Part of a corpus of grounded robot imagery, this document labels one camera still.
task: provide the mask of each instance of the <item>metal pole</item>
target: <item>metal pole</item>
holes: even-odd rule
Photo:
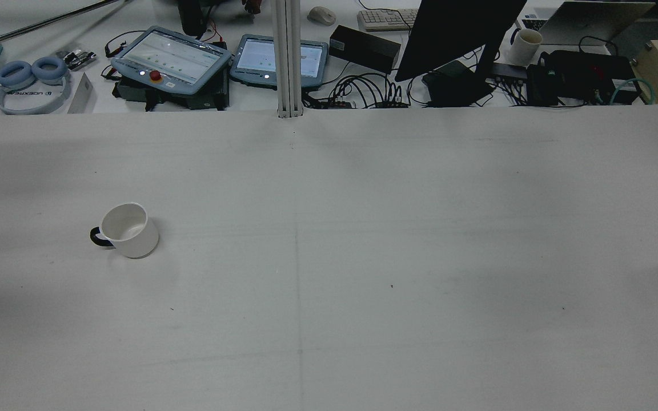
[[[301,103],[301,23],[299,0],[273,0],[276,85],[279,117],[303,115]]]
[[[93,5],[71,11],[70,13],[65,13],[63,15],[59,15],[57,17],[49,18],[45,21],[40,21],[39,23],[35,23],[35,24],[23,27],[21,29],[15,30],[15,31],[10,31],[7,34],[2,34],[0,36],[0,42],[3,42],[5,40],[11,39],[11,38],[14,38],[14,37],[17,37],[17,36],[21,36],[22,34],[29,33],[30,31],[34,31],[34,30],[37,30],[41,27],[45,27],[47,25],[55,23],[56,21],[65,20],[66,18],[71,18],[72,16],[80,15],[80,14],[86,13],[87,11],[96,10],[99,7],[107,6],[110,3],[115,3],[117,1],[118,0],[101,0],[100,2],[93,3]]]

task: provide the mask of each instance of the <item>touchscreen tablet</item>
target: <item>touchscreen tablet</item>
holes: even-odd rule
[[[319,88],[324,78],[329,45],[301,40],[301,88]],[[249,86],[276,88],[274,39],[245,34],[240,40],[230,77]]]
[[[195,94],[225,67],[230,52],[152,26],[111,60],[133,80],[173,94]]]

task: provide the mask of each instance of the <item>white mouse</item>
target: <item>white mouse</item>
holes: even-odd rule
[[[308,20],[321,23],[325,26],[331,26],[334,24],[334,22],[336,22],[336,15],[334,14],[334,11],[321,6],[316,6],[311,9],[311,11],[308,12],[308,16],[306,16],[306,18],[308,18]]]

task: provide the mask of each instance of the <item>black mug handle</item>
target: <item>black mug handle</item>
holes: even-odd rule
[[[514,36],[517,35],[517,32],[518,32],[518,31],[520,31],[519,27],[517,27],[516,29],[514,29],[514,31],[512,31],[512,37],[509,38],[509,43],[510,43],[511,45],[514,44]]]
[[[91,241],[93,241],[95,245],[99,245],[100,247],[113,247],[112,242],[99,239],[99,237],[96,237],[96,234],[100,234],[100,227],[93,227],[93,229],[91,229]]]

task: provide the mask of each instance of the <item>white mug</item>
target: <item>white mug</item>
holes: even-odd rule
[[[91,240],[100,247],[114,247],[128,258],[139,258],[157,246],[159,231],[141,204],[126,203],[108,211],[100,226],[91,229]]]
[[[507,63],[514,66],[527,66],[543,44],[543,35],[532,29],[522,29],[512,35],[512,47],[507,53]]]

